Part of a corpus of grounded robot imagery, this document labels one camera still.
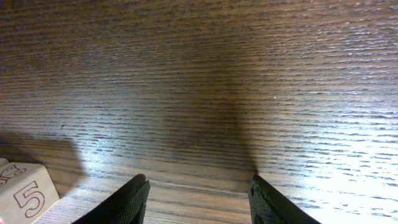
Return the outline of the wooden block with 5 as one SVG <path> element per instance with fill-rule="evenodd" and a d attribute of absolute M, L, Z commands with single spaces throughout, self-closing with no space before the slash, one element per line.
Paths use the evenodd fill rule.
<path fill-rule="evenodd" d="M 1 224 L 35 223 L 59 200 L 44 165 L 4 161 L 1 166 Z"/>

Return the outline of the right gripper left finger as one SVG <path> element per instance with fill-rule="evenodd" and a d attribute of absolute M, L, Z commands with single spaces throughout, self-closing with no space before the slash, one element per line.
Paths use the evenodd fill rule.
<path fill-rule="evenodd" d="M 73 224 L 143 224 L 150 183 L 137 174 Z"/>

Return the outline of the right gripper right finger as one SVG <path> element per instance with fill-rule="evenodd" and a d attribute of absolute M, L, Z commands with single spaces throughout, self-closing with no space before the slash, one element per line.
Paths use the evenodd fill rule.
<path fill-rule="evenodd" d="M 259 175 L 251 178 L 248 197 L 252 224 L 320 224 Z"/>

